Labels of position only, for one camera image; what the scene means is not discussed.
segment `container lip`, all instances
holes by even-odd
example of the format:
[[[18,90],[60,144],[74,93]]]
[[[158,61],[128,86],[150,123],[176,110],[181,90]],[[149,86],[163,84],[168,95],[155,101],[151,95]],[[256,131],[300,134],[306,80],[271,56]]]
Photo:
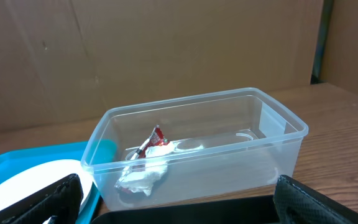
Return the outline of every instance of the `container lip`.
[[[292,118],[294,118],[294,120],[298,124],[300,124],[300,126],[302,126],[303,129],[298,130],[297,132],[294,132],[294,133],[283,134],[280,136],[267,137],[267,138],[263,138],[263,139],[256,139],[253,141],[246,141],[246,142],[228,144],[228,145],[224,145],[224,146],[211,147],[211,148],[208,148],[208,150],[184,152],[184,153],[178,153],[178,154],[169,154],[169,155],[162,156],[162,157],[136,159],[133,161],[108,162],[108,163],[96,164],[96,165],[89,165],[85,161],[85,158],[90,153],[91,145],[94,142],[98,131],[101,131],[102,124],[103,124],[102,121],[108,119],[109,114],[111,114],[113,112],[131,109],[131,108],[137,108],[137,107],[141,107],[141,106],[161,105],[161,104],[165,104],[165,103],[206,98],[206,97],[210,97],[210,96],[228,95],[228,94],[233,94],[233,93],[239,93],[242,91],[254,91],[254,92],[257,92],[258,94],[262,95],[264,98],[271,101],[273,104],[276,104],[277,106],[281,107],[281,109],[284,110],[284,112],[286,112]],[[141,104],[130,105],[130,106],[121,106],[121,107],[117,107],[117,108],[108,110],[107,112],[105,112],[105,114],[99,121],[98,125],[95,127],[95,129],[86,145],[83,157],[81,158],[81,165],[84,170],[86,170],[88,172],[95,172],[95,171],[100,171],[100,170],[117,169],[117,168],[122,168],[125,166],[142,165],[147,162],[170,161],[170,160],[176,160],[176,159],[185,159],[185,158],[189,158],[189,157],[194,157],[194,159],[197,159],[197,157],[199,157],[199,156],[205,156],[208,154],[216,154],[216,153],[224,152],[224,151],[233,151],[233,150],[237,150],[237,149],[240,149],[243,147],[258,146],[258,145],[263,145],[263,144],[268,144],[268,143],[273,143],[273,142],[286,141],[286,140],[296,139],[296,138],[303,138],[308,134],[308,132],[309,132],[308,125],[305,122],[303,122],[296,114],[294,114],[292,111],[290,111],[286,106],[281,104],[279,101],[277,101],[273,97],[269,96],[268,94],[264,93],[263,91],[261,91],[257,88],[247,87],[247,88],[240,88],[240,89],[236,89],[236,90],[226,90],[226,91],[219,91],[219,92],[215,92],[215,93],[205,93],[205,94],[200,94],[200,95],[173,98],[173,99],[169,99],[169,100],[154,101],[154,102],[150,102],[150,103],[141,103]]]

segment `wooden table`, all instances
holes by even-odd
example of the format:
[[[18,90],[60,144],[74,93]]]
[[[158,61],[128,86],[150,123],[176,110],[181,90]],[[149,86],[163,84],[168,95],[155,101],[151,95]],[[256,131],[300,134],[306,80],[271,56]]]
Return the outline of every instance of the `wooden table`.
[[[269,94],[310,128],[302,143],[294,178],[358,212],[358,96],[327,83]],[[27,147],[86,141],[98,121],[0,133],[0,154]],[[273,193],[273,188],[260,187],[175,204],[267,195]],[[107,211],[102,203],[97,212]]]

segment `brown cardboard panel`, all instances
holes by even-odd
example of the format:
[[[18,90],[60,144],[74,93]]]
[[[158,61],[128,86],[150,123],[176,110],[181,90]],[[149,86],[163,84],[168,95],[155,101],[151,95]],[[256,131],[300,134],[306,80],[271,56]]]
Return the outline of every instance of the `brown cardboard panel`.
[[[108,108],[309,84],[322,1],[73,0]]]
[[[334,3],[321,79],[358,94],[358,1]]]
[[[7,0],[59,122],[105,112],[69,0]]]
[[[0,1],[0,130],[55,121],[30,55]]]

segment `plastic bin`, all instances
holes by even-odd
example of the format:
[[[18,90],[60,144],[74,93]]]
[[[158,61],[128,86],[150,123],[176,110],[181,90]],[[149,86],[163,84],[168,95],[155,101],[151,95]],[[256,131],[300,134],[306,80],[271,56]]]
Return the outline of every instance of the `plastic bin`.
[[[183,152],[126,160],[156,124]],[[220,91],[107,111],[81,164],[110,210],[149,207],[274,184],[280,174],[292,176],[307,134],[300,118],[256,88]],[[150,196],[114,188],[125,166],[159,161],[168,161],[168,172]]]

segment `white round object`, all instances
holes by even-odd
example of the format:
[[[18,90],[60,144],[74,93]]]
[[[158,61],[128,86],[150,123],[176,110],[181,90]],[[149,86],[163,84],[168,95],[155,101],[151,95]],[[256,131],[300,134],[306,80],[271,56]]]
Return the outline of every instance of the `white round object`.
[[[46,162],[5,180],[0,184],[0,211],[70,174],[78,174],[81,180],[84,193],[81,212],[88,201],[93,179],[80,162],[73,159]]]

